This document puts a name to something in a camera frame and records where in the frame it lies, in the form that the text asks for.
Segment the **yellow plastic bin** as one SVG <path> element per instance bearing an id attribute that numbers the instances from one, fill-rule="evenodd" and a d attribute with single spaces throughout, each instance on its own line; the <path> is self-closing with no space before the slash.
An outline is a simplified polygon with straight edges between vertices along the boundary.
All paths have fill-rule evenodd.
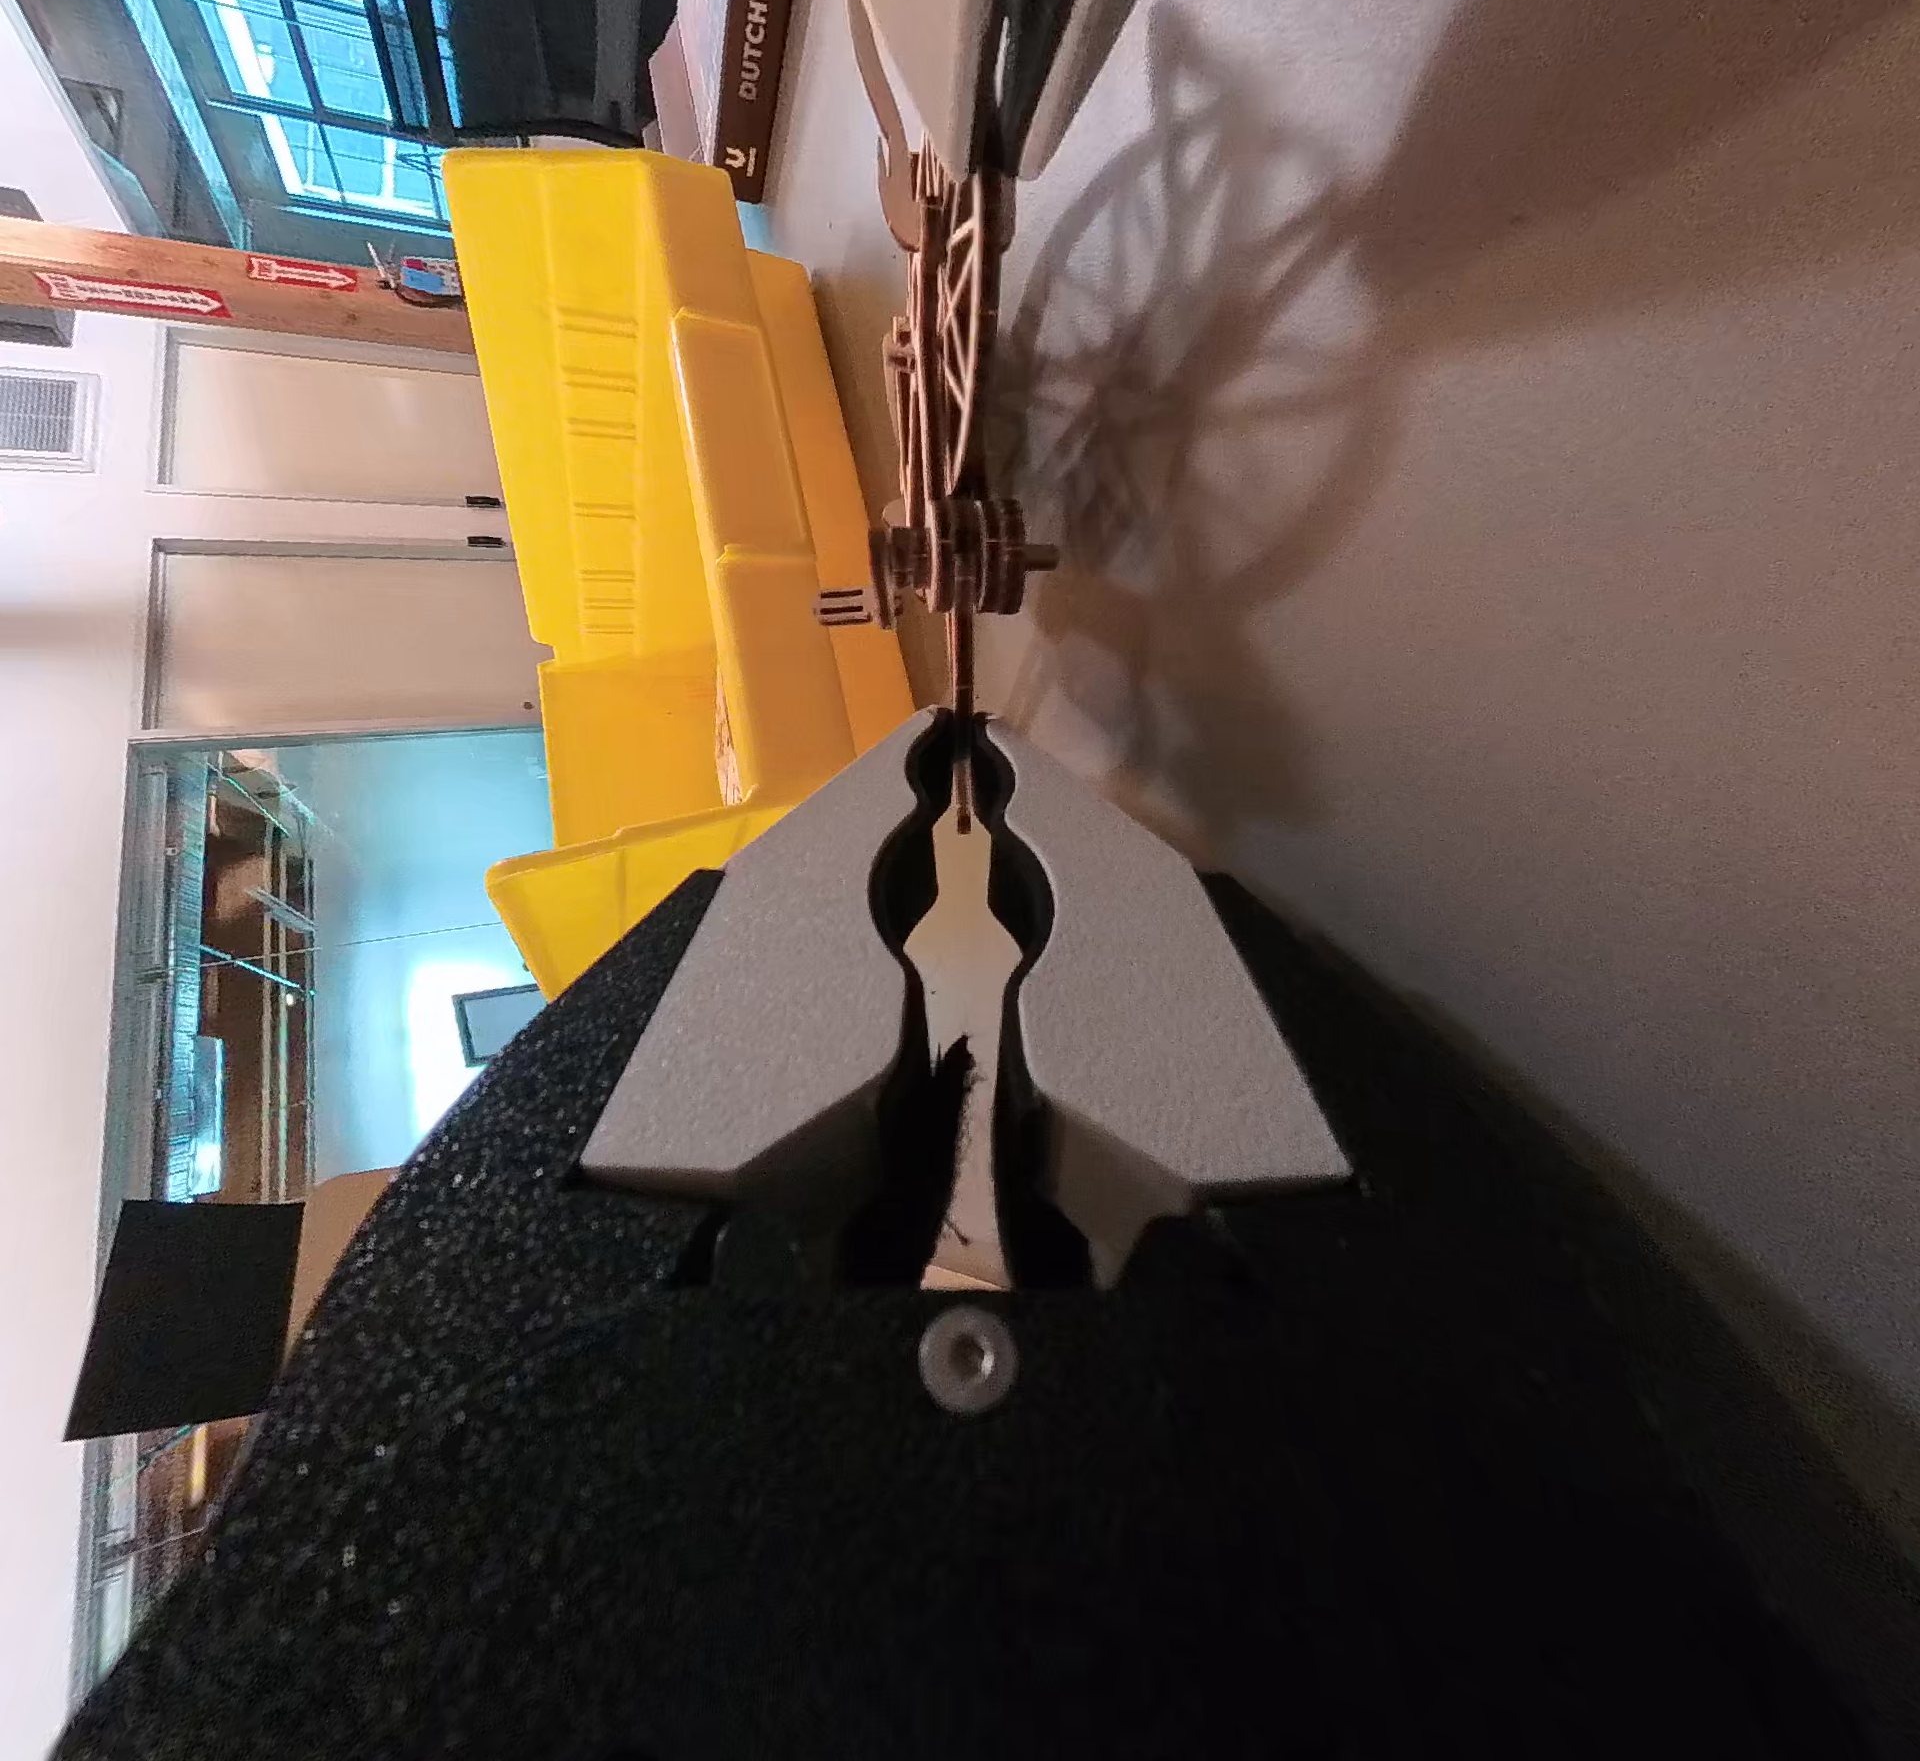
<path id="1" fill-rule="evenodd" d="M 804 263 L 714 166 L 458 148 L 455 259 L 538 668 L 553 848 L 485 875 L 545 998 L 917 704 L 901 641 L 825 629 L 864 496 Z M 725 807 L 718 687 L 758 789 Z"/>

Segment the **wooden beam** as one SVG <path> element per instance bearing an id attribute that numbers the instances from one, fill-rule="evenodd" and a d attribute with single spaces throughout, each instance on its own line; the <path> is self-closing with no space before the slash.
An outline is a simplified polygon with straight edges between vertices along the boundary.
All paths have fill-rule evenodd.
<path id="1" fill-rule="evenodd" d="M 51 269 L 100 279 L 218 288 L 228 303 L 233 319 L 191 319 L 127 309 L 105 315 L 170 325 L 233 325 L 380 348 L 425 348 L 461 356 L 475 352 L 463 309 L 404 303 L 370 265 L 355 265 L 361 271 L 361 292 L 283 288 L 251 283 L 247 255 L 254 251 L 4 218 L 4 305 L 54 312 L 31 279 L 31 269 Z"/>

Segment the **black flat panel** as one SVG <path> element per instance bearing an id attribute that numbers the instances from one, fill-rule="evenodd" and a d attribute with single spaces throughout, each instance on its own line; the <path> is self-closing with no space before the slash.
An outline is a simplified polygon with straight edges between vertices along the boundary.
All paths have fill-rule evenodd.
<path id="1" fill-rule="evenodd" d="M 301 1201 L 123 1201 L 65 1441 L 250 1417 L 283 1364 Z"/>

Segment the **metal shelving rack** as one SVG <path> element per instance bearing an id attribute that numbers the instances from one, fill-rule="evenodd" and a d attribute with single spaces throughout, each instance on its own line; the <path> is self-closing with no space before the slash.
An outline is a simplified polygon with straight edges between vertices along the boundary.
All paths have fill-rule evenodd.
<path id="1" fill-rule="evenodd" d="M 320 825 L 267 748 L 161 762 L 153 1197 L 301 1201 L 314 1180 Z"/>

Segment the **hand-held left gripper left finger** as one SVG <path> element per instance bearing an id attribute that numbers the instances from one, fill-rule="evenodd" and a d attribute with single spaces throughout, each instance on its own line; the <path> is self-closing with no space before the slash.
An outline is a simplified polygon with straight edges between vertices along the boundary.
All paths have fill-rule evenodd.
<path id="1" fill-rule="evenodd" d="M 901 722 L 745 842 L 581 1157 L 593 1185 L 685 1201 L 868 1201 L 880 1112 L 927 1068 L 907 937 L 937 901 L 953 714 Z"/>

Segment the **wooden spoked wheel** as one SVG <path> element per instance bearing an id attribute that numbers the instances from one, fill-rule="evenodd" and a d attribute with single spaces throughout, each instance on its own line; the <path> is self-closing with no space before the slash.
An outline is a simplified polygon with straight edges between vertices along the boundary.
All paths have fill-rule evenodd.
<path id="1" fill-rule="evenodd" d="M 880 348 L 903 499 L 891 519 L 927 525 L 937 499 L 987 489 L 980 436 L 1017 198 L 994 169 L 953 173 L 931 143 L 890 156 L 880 188 L 907 255 L 907 309 Z"/>

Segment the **wooden bicycle frame assembly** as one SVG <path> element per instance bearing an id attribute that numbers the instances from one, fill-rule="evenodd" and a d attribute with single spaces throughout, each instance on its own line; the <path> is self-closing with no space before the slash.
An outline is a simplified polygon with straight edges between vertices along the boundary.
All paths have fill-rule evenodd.
<path id="1" fill-rule="evenodd" d="M 977 822 L 977 619 L 1020 612 L 1030 578 L 1057 566 L 1061 549 L 1031 541 L 1020 499 L 948 494 L 924 502 L 920 519 L 883 519 L 871 529 L 868 581 L 820 588 L 813 601 L 814 619 L 825 629 L 891 629 L 907 601 L 924 601 L 945 619 L 948 797 L 957 835 Z"/>

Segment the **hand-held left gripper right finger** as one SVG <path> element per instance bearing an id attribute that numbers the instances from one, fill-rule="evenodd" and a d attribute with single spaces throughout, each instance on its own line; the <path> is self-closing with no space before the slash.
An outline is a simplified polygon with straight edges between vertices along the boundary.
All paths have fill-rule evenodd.
<path id="1" fill-rule="evenodd" d="M 1048 925 L 1014 1007 L 1040 1098 L 1040 1194 L 1120 1283 L 1140 1235 L 1220 1201 L 1341 1185 L 1355 1167 L 1198 869 L 1001 721 L 1003 825 Z"/>

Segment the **brown puzzle box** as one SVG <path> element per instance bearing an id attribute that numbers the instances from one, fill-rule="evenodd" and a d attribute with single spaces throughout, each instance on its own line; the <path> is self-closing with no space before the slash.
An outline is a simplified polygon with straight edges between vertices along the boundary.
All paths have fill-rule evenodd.
<path id="1" fill-rule="evenodd" d="M 663 152 L 718 166 L 744 206 L 767 201 L 793 6 L 678 0 L 651 58 Z"/>

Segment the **large paned window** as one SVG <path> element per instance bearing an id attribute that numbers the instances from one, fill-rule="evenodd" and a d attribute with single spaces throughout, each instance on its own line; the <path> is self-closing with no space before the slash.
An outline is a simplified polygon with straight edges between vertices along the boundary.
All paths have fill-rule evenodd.
<path id="1" fill-rule="evenodd" d="M 364 0 L 13 0 L 133 225 L 320 259 L 447 235 Z"/>

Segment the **long red sign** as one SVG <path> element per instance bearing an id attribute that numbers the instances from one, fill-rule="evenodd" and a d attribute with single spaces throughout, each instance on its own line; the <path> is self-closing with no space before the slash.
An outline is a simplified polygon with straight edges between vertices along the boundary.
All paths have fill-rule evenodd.
<path id="1" fill-rule="evenodd" d="M 163 285 L 140 279 L 100 279 L 51 269 L 31 269 L 31 279 L 54 309 L 153 312 L 191 319 L 233 319 L 218 288 Z"/>

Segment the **white vent grille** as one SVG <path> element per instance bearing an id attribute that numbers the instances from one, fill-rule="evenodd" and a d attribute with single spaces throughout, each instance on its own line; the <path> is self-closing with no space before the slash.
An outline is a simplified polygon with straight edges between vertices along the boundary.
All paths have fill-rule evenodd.
<path id="1" fill-rule="evenodd" d="M 97 373 L 4 368 L 4 465 L 90 471 L 97 458 Z"/>

